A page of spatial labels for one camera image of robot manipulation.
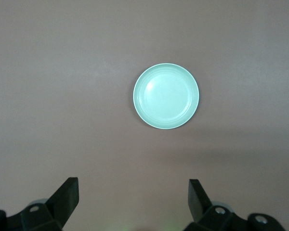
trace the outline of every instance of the round plate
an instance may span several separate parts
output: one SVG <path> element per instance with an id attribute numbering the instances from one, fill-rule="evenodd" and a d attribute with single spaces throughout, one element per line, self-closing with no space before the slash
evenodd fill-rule
<path id="1" fill-rule="evenodd" d="M 199 89 L 194 77 L 176 64 L 157 64 L 138 78 L 134 106 L 144 122 L 160 129 L 177 128 L 195 113 Z"/>

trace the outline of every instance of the table surface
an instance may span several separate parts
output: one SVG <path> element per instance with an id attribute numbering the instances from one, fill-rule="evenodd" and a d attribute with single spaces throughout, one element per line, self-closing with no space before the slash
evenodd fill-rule
<path id="1" fill-rule="evenodd" d="M 139 75 L 174 63 L 199 107 L 161 130 Z M 79 178 L 65 231 L 181 231 L 189 179 L 289 231 L 289 0 L 0 1 L 0 209 Z"/>

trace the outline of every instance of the screw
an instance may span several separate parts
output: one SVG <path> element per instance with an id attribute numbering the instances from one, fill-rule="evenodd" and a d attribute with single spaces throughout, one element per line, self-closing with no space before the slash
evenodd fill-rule
<path id="1" fill-rule="evenodd" d="M 218 214 L 225 214 L 226 213 L 226 211 L 221 207 L 215 208 L 215 212 L 217 212 Z"/>
<path id="2" fill-rule="evenodd" d="M 30 208 L 30 212 L 36 212 L 38 211 L 39 207 L 38 206 L 33 206 L 32 208 Z"/>
<path id="3" fill-rule="evenodd" d="M 256 219 L 259 223 L 262 223 L 262 224 L 268 223 L 268 220 L 267 220 L 265 217 L 260 216 L 260 215 L 255 216 L 255 219 Z"/>

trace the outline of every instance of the plate rim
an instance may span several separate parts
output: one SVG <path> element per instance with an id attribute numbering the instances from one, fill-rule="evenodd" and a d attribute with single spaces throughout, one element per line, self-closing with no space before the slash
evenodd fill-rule
<path id="1" fill-rule="evenodd" d="M 158 126 L 155 126 L 155 125 L 149 123 L 148 121 L 146 121 L 146 120 L 141 116 L 141 113 L 139 113 L 139 111 L 138 111 L 138 109 L 137 109 L 137 106 L 136 106 L 136 103 L 135 103 L 135 90 L 136 90 L 136 87 L 139 85 L 139 81 L 143 78 L 143 75 L 145 75 L 146 72 L 148 72 L 150 69 L 152 69 L 152 68 L 154 68 L 154 67 L 156 67 L 156 66 L 160 66 L 160 65 L 172 65 L 172 66 L 176 66 L 176 67 L 178 67 L 178 68 L 186 71 L 186 72 L 190 75 L 190 77 L 194 80 L 195 85 L 196 85 L 196 87 L 197 87 L 197 94 L 198 94 L 198 99 L 197 99 L 196 107 L 195 107 L 195 109 L 193 110 L 192 114 L 189 116 L 189 118 L 187 118 L 186 120 L 184 120 L 183 123 L 180 123 L 180 124 L 177 125 L 177 126 L 170 126 L 170 127 L 168 127 L 168 128 L 161 128 L 161 126 L 158 127 Z M 178 64 L 173 64 L 173 63 L 160 63 L 160 64 L 155 64 L 155 65 L 147 68 L 147 69 L 146 69 L 145 71 L 143 71 L 143 72 L 141 73 L 141 75 L 138 77 L 138 79 L 137 79 L 137 81 L 136 81 L 136 83 L 135 83 L 135 86 L 134 86 L 134 90 L 133 90 L 133 103 L 134 103 L 134 108 L 135 108 L 138 116 L 139 116 L 146 124 L 148 124 L 148 125 L 150 125 L 150 126 L 152 126 L 152 127 L 154 127 L 154 128 L 158 128 L 158 129 L 174 129 L 174 128 L 178 128 L 178 127 L 184 125 L 185 123 L 187 123 L 187 122 L 193 117 L 193 115 L 195 114 L 195 112 L 196 112 L 196 110 L 197 110 L 197 108 L 198 108 L 199 98 L 200 98 L 199 86 L 198 86 L 198 84 L 197 84 L 194 76 L 193 76 L 186 68 L 184 68 L 184 67 L 182 67 L 182 66 L 180 66 L 180 65 L 178 65 Z"/>

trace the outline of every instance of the blue object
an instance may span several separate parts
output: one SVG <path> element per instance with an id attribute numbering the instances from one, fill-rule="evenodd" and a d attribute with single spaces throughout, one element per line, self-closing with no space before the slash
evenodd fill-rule
<path id="1" fill-rule="evenodd" d="M 160 129 L 177 128 L 195 113 L 199 89 L 194 77 L 176 64 L 157 64 L 138 78 L 134 106 L 147 124 Z"/>

